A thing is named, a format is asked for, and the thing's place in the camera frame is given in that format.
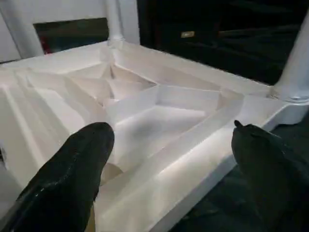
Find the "white tray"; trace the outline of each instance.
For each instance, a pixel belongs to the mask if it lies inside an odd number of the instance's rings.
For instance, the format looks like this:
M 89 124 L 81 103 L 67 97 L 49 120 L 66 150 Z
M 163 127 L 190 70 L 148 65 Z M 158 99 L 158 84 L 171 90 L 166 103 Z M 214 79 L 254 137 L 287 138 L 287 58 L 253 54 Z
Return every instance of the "white tray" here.
M 95 203 L 98 232 L 168 231 L 234 166 L 233 121 L 267 130 L 307 104 L 269 86 L 120 42 L 0 69 L 0 138 L 21 187 L 81 127 L 106 121 L 115 145 Z

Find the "white pole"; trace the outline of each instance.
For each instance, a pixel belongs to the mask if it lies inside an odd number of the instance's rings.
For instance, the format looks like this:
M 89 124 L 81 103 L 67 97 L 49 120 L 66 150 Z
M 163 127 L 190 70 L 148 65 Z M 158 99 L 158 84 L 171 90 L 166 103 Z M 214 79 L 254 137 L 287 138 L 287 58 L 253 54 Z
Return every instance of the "white pole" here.
M 13 37 L 21 58 L 44 55 L 40 39 L 32 22 L 16 1 L 0 0 L 0 14 Z
M 105 8 L 110 33 L 109 44 L 112 45 L 114 42 L 124 40 L 118 0 L 105 0 Z
M 309 11 L 279 82 L 270 95 L 283 101 L 309 100 Z

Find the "white structure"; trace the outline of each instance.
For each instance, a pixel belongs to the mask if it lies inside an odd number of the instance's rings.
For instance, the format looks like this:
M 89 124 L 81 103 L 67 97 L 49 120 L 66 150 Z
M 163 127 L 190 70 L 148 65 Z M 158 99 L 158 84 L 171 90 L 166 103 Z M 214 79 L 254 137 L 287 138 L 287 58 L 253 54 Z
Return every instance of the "white structure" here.
M 110 16 L 112 47 L 0 68 L 6 167 L 24 187 L 71 133 L 107 121 L 115 146 L 95 203 L 97 231 L 167 232 L 235 166 L 235 119 L 271 130 L 299 122 L 309 102 L 268 98 L 270 86 L 127 43 Z

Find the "dark floor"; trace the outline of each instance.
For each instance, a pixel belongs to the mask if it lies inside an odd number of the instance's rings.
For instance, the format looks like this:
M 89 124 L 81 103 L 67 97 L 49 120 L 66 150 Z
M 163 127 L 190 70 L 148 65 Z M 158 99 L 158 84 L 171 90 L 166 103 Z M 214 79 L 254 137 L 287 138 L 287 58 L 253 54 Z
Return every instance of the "dark floor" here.
M 309 113 L 297 125 L 273 132 L 309 161 Z M 171 232 L 264 232 L 238 167 L 207 194 Z

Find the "white wall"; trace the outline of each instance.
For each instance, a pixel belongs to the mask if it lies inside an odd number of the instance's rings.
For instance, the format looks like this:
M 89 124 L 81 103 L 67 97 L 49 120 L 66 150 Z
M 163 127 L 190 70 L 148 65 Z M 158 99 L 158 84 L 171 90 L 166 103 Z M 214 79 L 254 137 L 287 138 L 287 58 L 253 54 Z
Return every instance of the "white wall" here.
M 119 2 L 124 37 L 139 44 L 136 0 Z M 42 54 L 34 23 L 106 17 L 104 0 L 0 0 L 0 9 L 24 58 Z

